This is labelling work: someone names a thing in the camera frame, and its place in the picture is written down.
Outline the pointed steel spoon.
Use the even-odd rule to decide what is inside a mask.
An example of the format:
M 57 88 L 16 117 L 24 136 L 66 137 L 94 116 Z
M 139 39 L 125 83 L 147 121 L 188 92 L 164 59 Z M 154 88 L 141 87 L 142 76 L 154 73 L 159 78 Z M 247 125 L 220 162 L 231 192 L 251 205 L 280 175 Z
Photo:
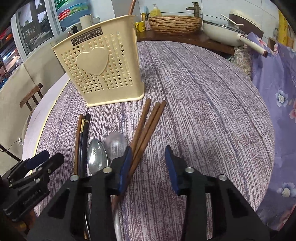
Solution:
M 108 166 L 108 157 L 103 144 L 96 138 L 90 141 L 86 161 L 92 175 Z

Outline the brown wooden chopstick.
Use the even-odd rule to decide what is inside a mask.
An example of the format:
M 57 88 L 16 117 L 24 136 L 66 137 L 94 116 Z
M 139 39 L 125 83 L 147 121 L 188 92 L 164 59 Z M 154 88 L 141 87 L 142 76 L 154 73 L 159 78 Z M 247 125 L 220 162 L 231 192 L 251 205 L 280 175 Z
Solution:
M 137 0 L 132 0 L 131 4 L 130 4 L 130 8 L 129 8 L 129 11 L 128 11 L 128 14 L 129 15 L 132 15 L 133 13 L 133 10 L 134 10 L 134 6 L 135 6 L 135 3 L 137 2 Z

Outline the thin brown chopstick left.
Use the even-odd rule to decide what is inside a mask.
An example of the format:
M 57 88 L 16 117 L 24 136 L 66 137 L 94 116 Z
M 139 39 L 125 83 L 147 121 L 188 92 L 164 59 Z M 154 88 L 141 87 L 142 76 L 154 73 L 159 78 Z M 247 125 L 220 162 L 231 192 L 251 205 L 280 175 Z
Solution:
M 80 131 L 81 131 L 81 124 L 83 120 L 83 114 L 78 116 L 78 124 L 76 130 L 76 140 L 75 140 L 75 153 L 74 153 L 74 175 L 78 174 L 78 155 L 79 155 L 79 140 L 80 140 Z

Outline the black chopstick gold band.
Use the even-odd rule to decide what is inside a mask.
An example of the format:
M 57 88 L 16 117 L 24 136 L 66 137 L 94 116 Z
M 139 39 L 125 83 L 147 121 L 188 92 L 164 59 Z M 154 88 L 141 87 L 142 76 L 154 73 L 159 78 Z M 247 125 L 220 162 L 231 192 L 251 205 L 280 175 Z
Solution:
M 79 152 L 78 152 L 78 175 L 80 178 L 86 176 L 86 153 L 87 153 L 87 141 L 88 141 L 88 130 L 91 115 L 86 114 L 82 120 L 80 139 L 79 139 Z

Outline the wooden chair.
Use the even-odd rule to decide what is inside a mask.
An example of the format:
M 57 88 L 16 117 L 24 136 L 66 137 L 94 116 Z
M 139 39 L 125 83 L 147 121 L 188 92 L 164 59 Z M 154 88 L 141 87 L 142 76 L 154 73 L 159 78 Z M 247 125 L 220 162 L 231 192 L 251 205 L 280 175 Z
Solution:
M 39 102 L 35 97 L 35 94 L 38 94 L 40 99 L 42 99 L 44 96 L 41 93 L 41 89 L 43 88 L 43 84 L 38 83 L 35 87 L 33 87 L 26 95 L 25 97 L 20 101 L 20 108 L 22 108 L 24 105 L 28 107 L 30 111 L 33 111 L 32 106 L 29 104 L 29 100 L 32 99 L 35 103 L 35 105 L 38 105 Z

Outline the round steel spoon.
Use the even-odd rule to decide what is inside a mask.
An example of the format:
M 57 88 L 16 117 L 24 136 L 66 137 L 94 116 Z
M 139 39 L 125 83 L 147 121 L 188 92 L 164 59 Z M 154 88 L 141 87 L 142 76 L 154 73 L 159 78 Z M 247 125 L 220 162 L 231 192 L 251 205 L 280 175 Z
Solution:
M 104 147 L 109 159 L 109 166 L 115 158 L 123 156 L 126 146 L 127 139 L 122 133 L 112 132 L 107 136 L 104 142 Z M 118 207 L 116 207 L 113 211 L 113 221 L 116 239 L 122 240 Z

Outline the purple striped tablecloth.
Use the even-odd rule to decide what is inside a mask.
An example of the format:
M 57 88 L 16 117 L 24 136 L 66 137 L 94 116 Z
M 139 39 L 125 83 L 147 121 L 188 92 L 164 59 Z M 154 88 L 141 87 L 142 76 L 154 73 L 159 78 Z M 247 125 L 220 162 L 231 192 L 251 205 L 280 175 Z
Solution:
M 206 49 L 138 43 L 145 98 L 166 106 L 126 190 L 123 240 L 180 240 L 186 199 L 170 184 L 165 147 L 202 174 L 229 177 L 252 208 L 262 202 L 274 164 L 267 107 L 243 71 Z

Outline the brown chopstick on table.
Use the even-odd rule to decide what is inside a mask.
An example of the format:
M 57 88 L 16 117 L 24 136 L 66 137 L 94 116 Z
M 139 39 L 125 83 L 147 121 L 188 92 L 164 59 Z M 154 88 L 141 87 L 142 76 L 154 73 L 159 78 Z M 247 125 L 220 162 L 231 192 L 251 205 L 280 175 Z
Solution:
M 152 138 L 152 134 L 154 133 L 154 130 L 157 127 L 157 124 L 160 120 L 160 117 L 162 116 L 162 113 L 165 109 L 167 102 L 163 100 L 161 103 L 157 102 L 153 110 L 149 116 L 149 119 L 147 119 L 147 115 L 149 113 L 149 108 L 151 106 L 151 99 L 148 98 L 145 102 L 144 108 L 142 110 L 142 114 L 140 116 L 134 137 L 132 139 L 131 143 L 131 149 L 132 149 L 132 164 L 130 166 L 128 175 L 127 175 L 127 184 L 126 188 L 129 185 L 129 182 L 132 179 L 132 176 L 140 163 L 140 160 L 142 159 L 142 156 L 145 152 L 145 149 L 148 146 L 148 143 L 150 139 Z
M 149 119 L 147 121 L 147 124 L 140 136 L 140 139 L 138 141 L 138 145 L 135 149 L 135 156 L 133 158 L 133 163 L 131 166 L 131 169 L 135 170 L 137 168 L 137 165 L 139 161 L 141 160 L 143 153 L 145 149 L 147 148 L 147 144 L 149 143 L 152 134 L 157 126 L 157 123 L 159 122 L 159 114 L 160 114 L 160 107 L 161 104 L 157 102 L 152 110 L 151 115 L 149 116 Z
M 135 155 L 135 149 L 137 147 L 137 142 L 138 142 L 139 137 L 142 133 L 142 129 L 144 128 L 145 120 L 146 120 L 147 114 L 149 112 L 150 106 L 151 106 L 151 99 L 148 98 L 145 102 L 144 108 L 142 110 L 142 114 L 140 116 L 136 131 L 135 131 L 135 134 L 134 134 L 131 146 L 130 146 L 132 149 L 133 156 Z

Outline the cream plastic utensil holder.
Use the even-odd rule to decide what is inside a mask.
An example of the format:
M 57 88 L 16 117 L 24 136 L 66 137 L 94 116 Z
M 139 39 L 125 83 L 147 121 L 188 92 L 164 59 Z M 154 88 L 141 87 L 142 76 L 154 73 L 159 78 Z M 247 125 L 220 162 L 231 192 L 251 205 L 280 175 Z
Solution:
M 52 50 L 88 107 L 144 97 L 133 15 L 85 28 Z

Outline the sliding window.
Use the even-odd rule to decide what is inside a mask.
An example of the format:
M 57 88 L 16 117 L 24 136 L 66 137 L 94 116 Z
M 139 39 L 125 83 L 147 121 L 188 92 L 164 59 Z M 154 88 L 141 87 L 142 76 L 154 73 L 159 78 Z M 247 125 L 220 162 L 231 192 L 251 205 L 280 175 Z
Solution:
M 22 65 L 34 83 L 49 89 L 65 73 L 54 54 L 62 30 L 53 1 L 25 1 L 1 34 L 1 72 Z

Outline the blue water jug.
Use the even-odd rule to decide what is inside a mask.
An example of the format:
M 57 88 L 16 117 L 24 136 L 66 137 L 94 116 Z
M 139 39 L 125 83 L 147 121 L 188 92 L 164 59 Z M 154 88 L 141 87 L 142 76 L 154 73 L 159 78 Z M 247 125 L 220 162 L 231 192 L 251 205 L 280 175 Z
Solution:
M 86 0 L 55 0 L 55 8 L 62 28 L 68 28 L 80 21 L 85 15 L 90 15 L 90 3 Z

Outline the dark wooden counter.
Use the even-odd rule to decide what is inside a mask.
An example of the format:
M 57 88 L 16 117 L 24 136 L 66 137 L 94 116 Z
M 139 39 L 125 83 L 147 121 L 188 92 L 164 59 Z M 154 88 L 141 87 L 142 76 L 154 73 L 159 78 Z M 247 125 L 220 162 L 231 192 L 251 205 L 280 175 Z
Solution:
M 234 47 L 216 42 L 199 31 L 188 35 L 165 35 L 153 30 L 137 33 L 137 41 L 171 41 L 199 46 L 212 52 L 234 55 Z

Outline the cream pot with glass lid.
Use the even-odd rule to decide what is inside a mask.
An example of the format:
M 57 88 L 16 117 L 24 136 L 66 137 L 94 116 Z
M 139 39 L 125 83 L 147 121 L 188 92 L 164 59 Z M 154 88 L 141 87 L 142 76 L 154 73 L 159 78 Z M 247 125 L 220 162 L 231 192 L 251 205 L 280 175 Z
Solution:
M 210 39 L 232 47 L 240 47 L 245 44 L 263 57 L 268 56 L 268 52 L 263 47 L 248 39 L 246 33 L 239 28 L 240 26 L 243 27 L 243 24 L 238 24 L 223 14 L 221 16 L 234 26 L 203 20 L 204 33 Z

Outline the yellow mug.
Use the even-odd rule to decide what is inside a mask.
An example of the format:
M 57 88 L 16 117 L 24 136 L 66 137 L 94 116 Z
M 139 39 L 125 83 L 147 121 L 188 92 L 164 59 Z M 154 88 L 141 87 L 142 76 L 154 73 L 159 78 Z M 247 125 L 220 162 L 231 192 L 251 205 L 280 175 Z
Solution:
M 137 33 L 146 31 L 145 21 L 135 22 L 135 29 Z

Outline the woven pattern basin sink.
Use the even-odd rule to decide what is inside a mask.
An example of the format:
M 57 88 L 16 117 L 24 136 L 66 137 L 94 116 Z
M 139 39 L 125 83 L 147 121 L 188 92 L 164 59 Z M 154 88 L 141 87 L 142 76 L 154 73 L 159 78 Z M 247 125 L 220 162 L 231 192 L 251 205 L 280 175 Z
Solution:
M 149 17 L 151 29 L 159 34 L 187 35 L 200 30 L 202 18 L 198 16 Z

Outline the bronze faucet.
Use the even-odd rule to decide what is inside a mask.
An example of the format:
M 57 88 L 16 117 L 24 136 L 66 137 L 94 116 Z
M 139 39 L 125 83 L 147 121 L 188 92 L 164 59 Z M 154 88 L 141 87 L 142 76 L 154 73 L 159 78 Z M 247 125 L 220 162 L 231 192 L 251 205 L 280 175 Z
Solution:
M 194 16 L 199 17 L 200 7 L 198 2 L 192 2 L 193 6 L 186 7 L 187 11 L 194 11 Z

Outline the yellow soap bottle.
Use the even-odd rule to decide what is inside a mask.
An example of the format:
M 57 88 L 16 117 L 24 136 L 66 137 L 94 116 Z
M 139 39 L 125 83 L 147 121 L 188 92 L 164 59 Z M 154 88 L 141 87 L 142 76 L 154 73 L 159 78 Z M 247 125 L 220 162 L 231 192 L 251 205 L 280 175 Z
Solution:
M 157 7 L 156 4 L 153 4 L 153 5 L 154 5 L 154 7 L 150 11 L 149 16 L 150 17 L 153 17 L 153 16 L 161 16 L 162 15 L 161 10 Z

